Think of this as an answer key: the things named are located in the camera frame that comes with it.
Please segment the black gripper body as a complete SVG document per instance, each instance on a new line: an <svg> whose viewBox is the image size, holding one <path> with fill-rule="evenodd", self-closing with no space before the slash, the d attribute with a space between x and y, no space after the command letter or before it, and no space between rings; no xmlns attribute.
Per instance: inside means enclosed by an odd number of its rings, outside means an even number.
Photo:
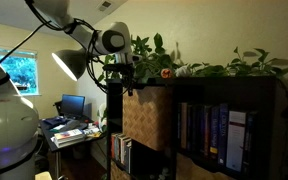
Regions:
<svg viewBox="0 0 288 180"><path fill-rule="evenodd" d="M115 54L113 64L105 64L103 70L120 75L124 92L133 95L135 64L141 60L140 55Z"/></svg>

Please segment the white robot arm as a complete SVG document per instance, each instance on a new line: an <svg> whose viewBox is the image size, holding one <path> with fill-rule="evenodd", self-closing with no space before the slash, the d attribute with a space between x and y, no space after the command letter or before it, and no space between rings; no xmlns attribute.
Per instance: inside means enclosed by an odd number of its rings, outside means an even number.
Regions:
<svg viewBox="0 0 288 180"><path fill-rule="evenodd" d="M0 0L0 48L34 53L39 61L39 90L55 68L52 53L59 48L81 51L82 58L115 54L119 64L131 64L127 26L115 22L106 30L88 31L72 17L69 0ZM0 180L34 180L33 152L38 139L39 111L23 96L0 63Z"/></svg>

